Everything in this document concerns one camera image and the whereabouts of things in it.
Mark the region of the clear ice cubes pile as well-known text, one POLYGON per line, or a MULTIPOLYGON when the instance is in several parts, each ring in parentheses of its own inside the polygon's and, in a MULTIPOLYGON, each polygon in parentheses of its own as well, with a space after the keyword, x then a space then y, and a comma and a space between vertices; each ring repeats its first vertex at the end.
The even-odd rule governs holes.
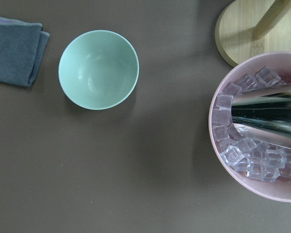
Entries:
POLYGON ((291 179, 291 148, 242 136, 232 122, 231 105, 245 91, 287 84, 270 67, 229 82, 216 96, 212 110, 212 135, 224 163, 238 173, 261 182, 291 179))

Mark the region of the grey folded cloth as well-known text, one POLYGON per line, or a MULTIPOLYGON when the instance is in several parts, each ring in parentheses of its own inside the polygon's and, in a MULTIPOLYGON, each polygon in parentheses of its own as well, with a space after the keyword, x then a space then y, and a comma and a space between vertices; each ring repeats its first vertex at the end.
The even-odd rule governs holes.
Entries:
POLYGON ((0 83, 31 86, 48 41, 41 23, 0 17, 0 83))

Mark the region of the pink bowl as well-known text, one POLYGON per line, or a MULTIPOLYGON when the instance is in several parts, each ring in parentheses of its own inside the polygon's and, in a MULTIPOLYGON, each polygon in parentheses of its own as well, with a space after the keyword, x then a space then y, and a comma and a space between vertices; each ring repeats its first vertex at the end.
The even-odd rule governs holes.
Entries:
POLYGON ((253 180, 247 178, 246 176, 234 171, 230 167, 228 167, 220 157, 217 144, 212 135, 212 110, 215 104, 215 99, 217 94, 229 83, 237 81, 241 76, 246 73, 254 73, 259 68, 269 65, 279 73, 279 75, 286 81, 291 81, 291 52, 270 52, 263 53, 248 60, 240 63, 235 66, 221 81, 219 86, 217 87, 209 110, 209 119, 208 119, 208 127, 209 127, 209 135, 210 141, 213 146, 214 152, 224 167, 224 169, 231 175, 231 177, 237 181, 244 188, 249 191, 275 201, 280 202, 289 202, 291 203, 291 180, 286 178, 280 178, 274 183, 264 183, 257 180, 253 180))

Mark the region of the metal ice scoop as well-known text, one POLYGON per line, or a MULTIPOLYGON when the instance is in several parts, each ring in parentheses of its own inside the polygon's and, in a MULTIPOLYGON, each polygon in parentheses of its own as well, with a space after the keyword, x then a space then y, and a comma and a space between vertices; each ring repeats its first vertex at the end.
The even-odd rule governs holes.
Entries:
POLYGON ((242 136, 291 148, 291 83, 243 92, 231 116, 242 136))

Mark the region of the green bowl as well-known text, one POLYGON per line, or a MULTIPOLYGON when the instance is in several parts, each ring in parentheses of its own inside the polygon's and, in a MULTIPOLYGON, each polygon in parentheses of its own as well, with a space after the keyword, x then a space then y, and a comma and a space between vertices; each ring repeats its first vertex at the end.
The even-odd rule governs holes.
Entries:
POLYGON ((58 66, 60 86, 76 105, 104 110, 126 100, 136 87, 139 59, 122 35, 95 30, 76 37, 58 66))

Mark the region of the wooden cup stand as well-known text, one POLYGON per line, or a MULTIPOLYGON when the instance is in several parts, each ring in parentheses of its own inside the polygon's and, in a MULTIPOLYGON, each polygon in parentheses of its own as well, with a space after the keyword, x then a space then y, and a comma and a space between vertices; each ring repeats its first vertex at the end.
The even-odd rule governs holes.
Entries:
POLYGON ((262 53, 291 52, 291 0, 235 0, 220 14, 215 42, 232 67, 262 53))

